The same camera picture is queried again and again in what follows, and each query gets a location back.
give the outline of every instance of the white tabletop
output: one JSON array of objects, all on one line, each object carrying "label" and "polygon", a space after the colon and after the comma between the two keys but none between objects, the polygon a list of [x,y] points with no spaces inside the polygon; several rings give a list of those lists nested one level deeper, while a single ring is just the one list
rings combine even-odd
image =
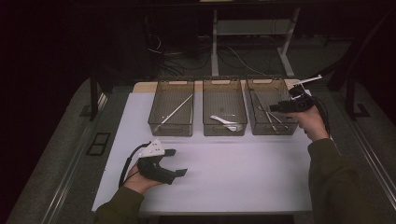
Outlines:
[{"label": "white tabletop", "polygon": [[[291,214],[310,211],[308,169],[310,140],[297,128],[294,135],[206,137],[202,93],[194,95],[192,137],[158,137],[173,157],[165,169],[188,168],[172,185],[145,194],[141,215]],[[92,211],[118,189],[120,173],[131,152],[156,137],[148,120],[154,92],[131,93],[111,149]]]}]

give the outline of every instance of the person's left hand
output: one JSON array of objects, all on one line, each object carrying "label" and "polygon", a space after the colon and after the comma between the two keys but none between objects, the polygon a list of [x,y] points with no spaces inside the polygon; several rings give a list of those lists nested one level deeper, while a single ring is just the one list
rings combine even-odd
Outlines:
[{"label": "person's left hand", "polygon": [[161,182],[147,179],[139,173],[137,165],[135,164],[128,172],[127,179],[123,186],[128,189],[132,189],[138,193],[144,194],[146,190],[161,185]]}]

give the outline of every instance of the olive green sleeve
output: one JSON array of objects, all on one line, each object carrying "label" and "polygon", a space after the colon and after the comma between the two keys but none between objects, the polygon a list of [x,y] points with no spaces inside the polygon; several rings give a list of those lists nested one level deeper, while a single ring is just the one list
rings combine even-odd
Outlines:
[{"label": "olive green sleeve", "polygon": [[143,199],[142,194],[120,187],[108,203],[96,210],[93,223],[137,224]]},{"label": "olive green sleeve", "polygon": [[379,223],[361,192],[357,168],[342,157],[331,139],[308,147],[309,190],[316,224]]}]

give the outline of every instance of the hand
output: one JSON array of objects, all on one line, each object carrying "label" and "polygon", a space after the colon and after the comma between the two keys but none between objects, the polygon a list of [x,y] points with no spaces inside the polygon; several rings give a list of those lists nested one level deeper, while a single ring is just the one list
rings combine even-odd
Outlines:
[{"label": "hand", "polygon": [[146,190],[161,185],[161,182],[147,179],[139,173],[137,165],[135,164],[128,172],[128,176],[123,186],[132,189],[138,193],[144,194]]},{"label": "hand", "polygon": [[325,125],[316,106],[312,106],[305,112],[287,113],[284,115],[297,119],[300,128],[306,131],[308,138],[313,142],[322,138],[329,138],[329,134],[326,132]]}]

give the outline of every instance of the plastic container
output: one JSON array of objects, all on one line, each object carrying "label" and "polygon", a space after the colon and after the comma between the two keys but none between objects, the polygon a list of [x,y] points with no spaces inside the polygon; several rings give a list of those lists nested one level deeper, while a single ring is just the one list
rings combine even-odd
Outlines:
[{"label": "plastic container", "polygon": [[292,135],[297,128],[295,119],[286,118],[282,113],[271,112],[269,106],[279,101],[288,101],[290,94],[283,79],[247,77],[245,86],[247,111],[251,131],[254,135]]},{"label": "plastic container", "polygon": [[192,136],[194,79],[158,81],[148,125],[154,136]]},{"label": "plastic container", "polygon": [[248,118],[239,77],[205,77],[203,82],[204,135],[243,136]]}]

